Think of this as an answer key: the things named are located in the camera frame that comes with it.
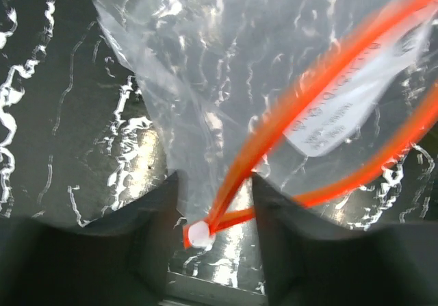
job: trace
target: clear plastic bag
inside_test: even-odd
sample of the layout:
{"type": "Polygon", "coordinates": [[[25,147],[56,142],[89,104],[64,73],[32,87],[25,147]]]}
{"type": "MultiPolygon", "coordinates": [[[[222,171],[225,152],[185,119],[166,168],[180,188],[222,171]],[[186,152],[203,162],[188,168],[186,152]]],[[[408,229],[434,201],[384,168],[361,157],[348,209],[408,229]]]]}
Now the clear plastic bag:
{"type": "MultiPolygon", "coordinates": [[[[311,75],[308,68],[320,55],[390,1],[95,0],[107,40],[136,74],[168,168],[188,174],[181,211],[189,221],[211,207],[243,142],[283,91],[311,75]]],[[[380,49],[368,71],[348,78],[350,89],[337,98],[344,105],[308,109],[313,112],[302,119],[313,120],[312,129],[291,127],[257,171],[294,196],[366,163],[436,78],[429,69],[437,63],[429,47],[434,13],[431,8],[421,17],[425,24],[380,49]],[[344,130],[338,125],[314,134],[337,117],[344,130]]]]}

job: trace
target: orange tube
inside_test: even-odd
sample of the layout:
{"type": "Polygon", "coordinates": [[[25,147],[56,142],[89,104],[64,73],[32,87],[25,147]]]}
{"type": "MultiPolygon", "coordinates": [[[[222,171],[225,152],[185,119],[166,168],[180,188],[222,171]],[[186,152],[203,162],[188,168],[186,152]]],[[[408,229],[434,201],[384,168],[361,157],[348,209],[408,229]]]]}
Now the orange tube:
{"type": "MultiPolygon", "coordinates": [[[[327,202],[336,197],[345,195],[358,186],[365,185],[380,176],[383,167],[390,167],[388,163],[392,159],[398,160],[411,148],[412,143],[421,140],[427,131],[438,120],[438,81],[433,89],[426,95],[425,101],[410,117],[408,122],[396,134],[394,138],[377,155],[367,162],[365,166],[354,172],[347,178],[341,179],[334,184],[319,188],[312,192],[293,196],[292,199],[301,203],[304,207],[313,207],[327,202]]],[[[228,229],[233,225],[246,222],[254,218],[254,208],[248,208],[236,212],[228,212],[220,221],[216,232],[228,229]]]]}
{"type": "MultiPolygon", "coordinates": [[[[319,65],[315,66],[313,72],[316,74],[306,81],[300,83],[305,88],[301,88],[298,83],[294,83],[279,99],[277,106],[271,111],[267,120],[265,120],[250,136],[242,146],[242,149],[235,161],[230,166],[230,169],[225,177],[225,180],[220,187],[213,207],[210,213],[204,219],[209,225],[210,234],[217,232],[219,229],[225,229],[239,222],[251,219],[254,214],[252,209],[245,209],[240,212],[233,212],[225,215],[229,205],[231,204],[235,193],[240,188],[242,182],[250,177],[252,169],[259,163],[261,157],[266,154],[275,144],[281,139],[283,132],[302,114],[302,112],[317,98],[326,87],[342,72],[349,63],[351,63],[361,52],[368,48],[376,39],[380,38],[391,28],[400,24],[410,15],[418,10],[426,7],[434,0],[400,0],[393,3],[388,8],[391,11],[385,11],[379,17],[371,16],[358,29],[357,33],[353,34],[352,38],[343,42],[341,52],[337,50],[329,51],[319,65]]],[[[435,86],[433,88],[433,96],[436,97],[435,86]]],[[[421,137],[421,131],[415,130],[416,127],[429,127],[436,120],[436,110],[438,105],[429,104],[427,110],[429,113],[424,118],[417,118],[417,121],[409,120],[409,125],[406,124],[404,128],[394,138],[388,146],[386,146],[378,157],[375,157],[371,162],[366,164],[355,174],[347,179],[342,179],[326,188],[318,189],[316,191],[302,194],[295,199],[304,205],[311,206],[339,196],[349,190],[354,190],[360,185],[363,185],[381,173],[381,167],[395,154],[401,152],[399,148],[405,148],[407,143],[415,142],[417,137],[421,137]],[[409,134],[406,132],[407,127],[413,129],[409,134]]],[[[188,242],[188,227],[184,229],[185,245],[189,246],[188,242]]]]}

